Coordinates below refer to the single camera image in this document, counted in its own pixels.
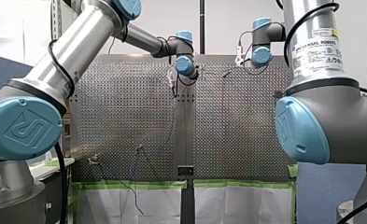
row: blue cover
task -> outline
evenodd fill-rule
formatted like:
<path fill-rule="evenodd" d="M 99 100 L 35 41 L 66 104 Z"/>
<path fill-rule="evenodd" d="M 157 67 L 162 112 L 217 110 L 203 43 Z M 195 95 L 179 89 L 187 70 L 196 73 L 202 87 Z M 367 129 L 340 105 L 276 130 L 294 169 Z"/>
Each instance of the blue cover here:
<path fill-rule="evenodd" d="M 278 140 L 296 161 L 325 164 L 330 159 L 329 142 L 317 118 L 300 100 L 284 97 L 276 105 Z"/>
<path fill-rule="evenodd" d="M 259 47 L 254 50 L 251 60 L 255 66 L 263 67 L 273 60 L 273 55 L 271 54 L 270 49 Z"/>
<path fill-rule="evenodd" d="M 195 66 L 189 57 L 180 56 L 175 61 L 175 69 L 180 75 L 189 77 L 194 73 Z"/>
<path fill-rule="evenodd" d="M 142 12 L 142 3 L 140 0 L 113 0 L 113 2 L 124 17 L 130 21 L 138 18 Z"/>
<path fill-rule="evenodd" d="M 254 22 L 253 22 L 253 26 L 252 29 L 253 31 L 262 28 L 265 25 L 268 25 L 272 22 L 271 18 L 269 17 L 261 17 L 261 18 L 257 18 Z"/>
<path fill-rule="evenodd" d="M 178 31 L 176 33 L 176 36 L 181 39 L 189 40 L 190 42 L 192 42 L 192 33 L 190 31 Z"/>
<path fill-rule="evenodd" d="M 24 161 L 46 153 L 60 139 L 62 126 L 58 110 L 39 98 L 0 102 L 0 160 Z"/>

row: perforated metal panel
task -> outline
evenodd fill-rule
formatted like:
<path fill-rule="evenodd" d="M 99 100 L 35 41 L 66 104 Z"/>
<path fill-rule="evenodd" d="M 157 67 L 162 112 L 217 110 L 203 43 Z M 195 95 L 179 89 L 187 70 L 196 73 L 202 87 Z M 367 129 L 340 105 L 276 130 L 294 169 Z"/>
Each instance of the perforated metal panel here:
<path fill-rule="evenodd" d="M 166 61 L 124 56 L 101 56 L 90 66 L 73 102 L 78 142 L 72 145 L 82 154 L 76 181 L 130 179 L 130 169 L 138 180 L 176 179 L 175 99 L 167 68 Z M 102 166 L 89 164 L 95 153 Z"/>
<path fill-rule="evenodd" d="M 192 125 L 185 125 L 193 127 L 194 138 L 184 144 L 174 127 L 178 101 L 166 84 L 167 61 L 149 56 L 99 57 L 80 80 L 72 102 L 72 147 L 81 155 L 74 179 L 129 179 L 135 150 L 143 145 L 148 160 L 144 153 L 138 155 L 135 177 L 139 180 L 177 179 L 182 161 L 193 163 L 195 178 L 287 180 L 289 159 L 275 135 L 274 94 L 289 85 L 289 69 L 275 57 L 261 76 L 253 77 L 233 69 L 233 59 L 195 57 L 203 74 L 191 94 L 195 113 L 187 120 Z M 230 75 L 222 78 L 230 69 Z M 89 165 L 87 159 L 95 153 L 106 168 Z"/>
<path fill-rule="evenodd" d="M 289 85 L 289 69 L 278 57 L 252 76 L 234 69 L 232 61 L 208 57 L 204 62 L 205 81 L 197 86 L 195 177 L 287 180 L 290 161 L 277 142 L 274 111 L 275 92 Z"/>

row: metal frame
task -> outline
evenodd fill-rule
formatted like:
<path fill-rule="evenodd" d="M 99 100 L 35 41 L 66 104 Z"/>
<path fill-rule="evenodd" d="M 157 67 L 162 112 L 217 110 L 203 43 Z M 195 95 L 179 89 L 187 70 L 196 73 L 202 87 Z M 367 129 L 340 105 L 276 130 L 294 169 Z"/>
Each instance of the metal frame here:
<path fill-rule="evenodd" d="M 62 35 L 61 0 L 51 0 L 51 36 L 58 39 Z"/>

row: black pole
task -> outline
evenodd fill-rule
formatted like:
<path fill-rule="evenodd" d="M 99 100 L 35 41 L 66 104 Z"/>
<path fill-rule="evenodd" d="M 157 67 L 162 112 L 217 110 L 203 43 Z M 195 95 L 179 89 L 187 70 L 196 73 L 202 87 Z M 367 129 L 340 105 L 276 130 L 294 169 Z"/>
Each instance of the black pole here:
<path fill-rule="evenodd" d="M 200 0 L 200 54 L 205 54 L 205 0 Z"/>

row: robotic arm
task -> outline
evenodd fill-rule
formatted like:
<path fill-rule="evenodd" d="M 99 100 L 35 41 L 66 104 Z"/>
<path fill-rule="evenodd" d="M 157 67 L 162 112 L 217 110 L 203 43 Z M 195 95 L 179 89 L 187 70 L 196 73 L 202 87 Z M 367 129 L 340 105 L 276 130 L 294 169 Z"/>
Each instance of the robotic arm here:
<path fill-rule="evenodd" d="M 190 32 L 177 32 L 165 40 L 129 23 L 141 12 L 140 0 L 86 0 L 83 7 L 77 20 L 50 46 L 50 54 L 26 77 L 12 79 L 0 90 L 0 161 L 32 159 L 56 144 L 65 99 L 111 35 L 156 58 L 176 55 L 177 72 L 197 78 Z"/>
<path fill-rule="evenodd" d="M 367 164 L 367 96 L 361 96 L 357 80 L 345 75 L 337 7 L 331 0 L 284 1 L 292 82 L 276 105 L 276 131 L 296 161 Z M 269 43 L 285 38 L 275 38 L 283 33 L 278 24 L 265 18 L 259 23 L 252 63 L 265 66 L 272 58 Z"/>

